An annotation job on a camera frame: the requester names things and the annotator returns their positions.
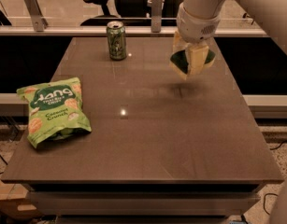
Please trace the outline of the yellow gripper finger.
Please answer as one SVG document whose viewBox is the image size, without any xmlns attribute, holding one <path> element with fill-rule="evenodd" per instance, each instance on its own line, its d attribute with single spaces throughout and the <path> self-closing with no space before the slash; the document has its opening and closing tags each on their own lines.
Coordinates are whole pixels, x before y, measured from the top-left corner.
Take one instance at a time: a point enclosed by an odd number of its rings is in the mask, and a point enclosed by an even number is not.
<svg viewBox="0 0 287 224">
<path fill-rule="evenodd" d="M 208 50 L 209 47 L 206 42 L 191 44 L 186 49 L 190 76 L 201 73 L 206 62 L 206 58 L 208 57 Z"/>
<path fill-rule="evenodd" d="M 184 41 L 178 31 L 174 33 L 173 37 L 173 53 L 177 54 L 184 51 Z"/>
</svg>

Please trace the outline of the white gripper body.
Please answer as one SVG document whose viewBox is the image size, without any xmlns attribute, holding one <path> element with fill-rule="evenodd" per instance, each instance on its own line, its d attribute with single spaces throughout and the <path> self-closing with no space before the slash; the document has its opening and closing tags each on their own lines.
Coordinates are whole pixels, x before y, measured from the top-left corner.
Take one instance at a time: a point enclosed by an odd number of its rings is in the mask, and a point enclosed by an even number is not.
<svg viewBox="0 0 287 224">
<path fill-rule="evenodd" d="M 177 27 L 180 36 L 188 43 L 199 43 L 214 36 L 220 23 L 222 4 L 219 2 L 179 5 Z"/>
</svg>

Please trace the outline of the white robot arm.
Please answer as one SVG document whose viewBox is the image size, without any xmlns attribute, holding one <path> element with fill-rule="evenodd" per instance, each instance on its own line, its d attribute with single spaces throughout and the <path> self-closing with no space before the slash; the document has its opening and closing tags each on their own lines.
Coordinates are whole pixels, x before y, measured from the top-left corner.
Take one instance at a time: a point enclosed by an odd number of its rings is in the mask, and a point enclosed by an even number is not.
<svg viewBox="0 0 287 224">
<path fill-rule="evenodd" d="M 225 0 L 183 0 L 179 4 L 170 64 L 181 77 L 213 65 L 206 40 L 220 23 Z M 235 0 L 287 55 L 287 0 Z"/>
</svg>

